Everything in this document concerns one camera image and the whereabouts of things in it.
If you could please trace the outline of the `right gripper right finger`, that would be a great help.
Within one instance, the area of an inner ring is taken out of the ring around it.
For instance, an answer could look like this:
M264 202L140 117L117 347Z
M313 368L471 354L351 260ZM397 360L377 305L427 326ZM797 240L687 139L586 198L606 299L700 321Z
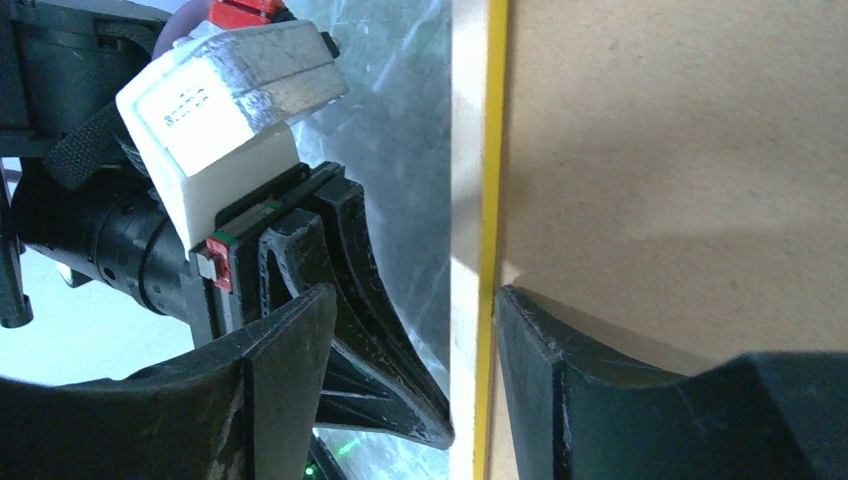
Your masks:
M847 357L744 354L692 377L576 330L515 286L495 323L523 479L843 479Z

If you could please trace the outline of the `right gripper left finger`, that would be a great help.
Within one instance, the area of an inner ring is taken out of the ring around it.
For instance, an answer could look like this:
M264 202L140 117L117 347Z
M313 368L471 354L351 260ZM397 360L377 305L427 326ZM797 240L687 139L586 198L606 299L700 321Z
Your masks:
M1 383L5 479L298 479L333 337L321 284L120 380Z

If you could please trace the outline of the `yellow wooden picture frame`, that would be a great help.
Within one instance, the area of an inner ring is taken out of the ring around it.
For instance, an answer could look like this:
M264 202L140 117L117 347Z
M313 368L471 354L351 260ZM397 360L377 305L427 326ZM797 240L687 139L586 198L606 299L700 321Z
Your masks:
M506 1L452 4L450 412L452 479L490 458L494 291L508 46Z

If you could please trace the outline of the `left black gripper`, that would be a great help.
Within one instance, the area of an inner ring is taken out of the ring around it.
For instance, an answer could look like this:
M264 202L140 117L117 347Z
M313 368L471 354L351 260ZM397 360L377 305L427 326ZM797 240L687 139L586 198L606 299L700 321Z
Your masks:
M127 169L100 170L70 191L43 168L30 167L11 213L26 246L155 314L188 324L201 346L291 300L278 269L262 259L259 239L344 172L333 162L315 168L298 163L219 211L214 226L226 247L220 258L225 287L198 272L196 254L206 244L186 250L151 181Z

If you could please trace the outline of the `brown cardboard backing board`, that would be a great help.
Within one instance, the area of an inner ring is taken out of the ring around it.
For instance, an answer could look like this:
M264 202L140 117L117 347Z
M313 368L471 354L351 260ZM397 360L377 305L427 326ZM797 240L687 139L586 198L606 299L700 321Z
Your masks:
M516 1L500 280L693 374L847 347L847 5Z

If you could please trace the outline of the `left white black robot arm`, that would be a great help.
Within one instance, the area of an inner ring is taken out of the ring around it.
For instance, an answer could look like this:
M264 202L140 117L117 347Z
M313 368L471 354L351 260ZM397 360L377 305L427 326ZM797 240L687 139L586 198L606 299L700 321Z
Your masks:
M17 207L25 237L85 278L191 326L197 342L269 314L318 285L335 290L335 336L320 426L393 434L444 449L449 403L422 363L373 257L365 197L341 165L297 164L248 198L271 209L220 232L228 289L201 278L118 125L110 97L137 73L162 27L154 13L96 1L4 4L3 146L27 115L48 146Z

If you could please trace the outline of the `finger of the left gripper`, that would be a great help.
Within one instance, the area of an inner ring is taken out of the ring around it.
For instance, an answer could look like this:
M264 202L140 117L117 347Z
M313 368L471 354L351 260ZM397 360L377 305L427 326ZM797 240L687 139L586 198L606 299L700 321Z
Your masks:
M319 402L320 426L396 435L447 449L449 402L415 351L380 277L364 189L333 178L298 187L258 241L259 306L270 313L311 287L335 289L335 338Z

